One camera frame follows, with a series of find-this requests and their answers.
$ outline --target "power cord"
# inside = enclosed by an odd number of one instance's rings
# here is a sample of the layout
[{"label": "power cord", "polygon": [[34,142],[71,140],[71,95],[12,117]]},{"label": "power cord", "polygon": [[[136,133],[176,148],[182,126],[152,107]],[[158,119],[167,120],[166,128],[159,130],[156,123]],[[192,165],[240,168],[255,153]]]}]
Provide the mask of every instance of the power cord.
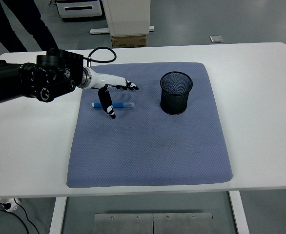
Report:
[{"label": "power cord", "polygon": [[49,3],[49,6],[50,5],[55,5],[56,6],[56,0],[51,0],[50,3]]},{"label": "power cord", "polygon": [[[114,58],[111,59],[111,60],[95,60],[95,59],[92,59],[91,56],[93,55],[94,52],[98,51],[98,50],[102,50],[102,49],[105,49],[105,50],[109,50],[110,52],[113,53],[114,55]],[[95,48],[94,50],[91,51],[91,53],[89,54],[89,56],[87,58],[83,57],[83,59],[89,61],[89,62],[97,62],[97,63],[108,63],[108,62],[113,62],[115,61],[117,58],[117,55],[115,53],[115,51],[113,51],[111,48],[108,48],[108,47],[105,47],[105,46],[100,46],[100,47],[97,47]]]},{"label": "power cord", "polygon": [[[15,199],[14,199],[14,202],[24,210],[28,222],[30,222],[30,223],[35,227],[37,233],[40,234],[39,231],[38,231],[38,229],[37,229],[37,227],[34,225],[34,223],[29,220],[25,208],[24,208],[23,206],[21,206],[20,204],[18,204]],[[7,211],[4,211],[4,210],[1,210],[1,209],[0,209],[0,211],[1,211],[1,212],[4,212],[4,213],[11,214],[11,215],[15,216],[16,218],[18,218],[19,221],[20,221],[20,222],[23,224],[23,226],[25,227],[25,229],[26,229],[26,231],[27,231],[27,234],[29,234],[29,230],[28,230],[26,224],[24,223],[24,221],[23,221],[18,215],[14,214],[14,213],[11,213],[11,212],[7,212]]]},{"label": "power cord", "polygon": [[29,222],[29,223],[31,223],[31,224],[32,224],[32,226],[34,226],[34,228],[36,229],[37,233],[38,233],[38,234],[40,234],[40,233],[39,233],[39,231],[38,231],[38,229],[37,229],[37,227],[34,225],[34,223],[33,223],[33,222],[31,222],[31,221],[29,220],[29,218],[28,218],[28,215],[27,215],[27,212],[26,212],[25,208],[24,208],[23,206],[21,206],[20,204],[18,204],[18,203],[16,202],[16,200],[15,200],[15,199],[14,199],[14,201],[15,201],[15,203],[16,203],[18,206],[20,206],[20,207],[24,210],[24,212],[25,212],[25,215],[26,215],[26,218],[27,218],[28,222]]}]

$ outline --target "pencil cup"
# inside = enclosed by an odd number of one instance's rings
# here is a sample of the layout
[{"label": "pencil cup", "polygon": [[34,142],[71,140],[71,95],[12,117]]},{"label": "pencil cup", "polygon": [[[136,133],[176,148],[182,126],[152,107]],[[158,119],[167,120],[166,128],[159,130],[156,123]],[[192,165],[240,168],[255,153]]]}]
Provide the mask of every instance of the pencil cup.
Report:
[{"label": "pencil cup", "polygon": [[192,79],[183,72],[169,72],[161,78],[161,108],[170,115],[186,110],[188,94],[193,87]]}]

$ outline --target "blue marker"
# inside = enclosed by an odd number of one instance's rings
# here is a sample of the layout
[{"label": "blue marker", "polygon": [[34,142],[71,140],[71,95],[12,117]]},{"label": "blue marker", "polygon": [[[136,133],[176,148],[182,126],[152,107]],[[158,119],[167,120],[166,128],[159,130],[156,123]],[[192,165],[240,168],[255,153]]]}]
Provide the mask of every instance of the blue marker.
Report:
[{"label": "blue marker", "polygon": [[[102,108],[100,102],[93,102],[92,106],[94,108]],[[113,108],[124,108],[124,107],[134,107],[134,102],[113,102]]]}]

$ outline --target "black pants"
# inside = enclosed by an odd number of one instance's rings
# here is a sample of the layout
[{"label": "black pants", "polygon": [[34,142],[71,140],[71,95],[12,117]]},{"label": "black pants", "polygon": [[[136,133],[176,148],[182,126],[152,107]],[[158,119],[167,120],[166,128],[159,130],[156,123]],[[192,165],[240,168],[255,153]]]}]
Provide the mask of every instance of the black pants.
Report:
[{"label": "black pants", "polygon": [[[3,2],[10,8],[27,32],[33,36],[43,51],[48,51],[51,48],[58,49],[51,32],[41,20],[41,14],[33,0],[3,0]],[[13,31],[1,3],[0,42],[9,52],[27,51]]]}]

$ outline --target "metal floor plate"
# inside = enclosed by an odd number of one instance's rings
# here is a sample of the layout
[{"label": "metal floor plate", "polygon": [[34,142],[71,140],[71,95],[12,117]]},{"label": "metal floor plate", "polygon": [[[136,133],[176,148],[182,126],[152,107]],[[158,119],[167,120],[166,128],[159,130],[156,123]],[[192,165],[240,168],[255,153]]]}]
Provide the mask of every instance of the metal floor plate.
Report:
[{"label": "metal floor plate", "polygon": [[214,234],[212,213],[95,214],[93,234]]}]

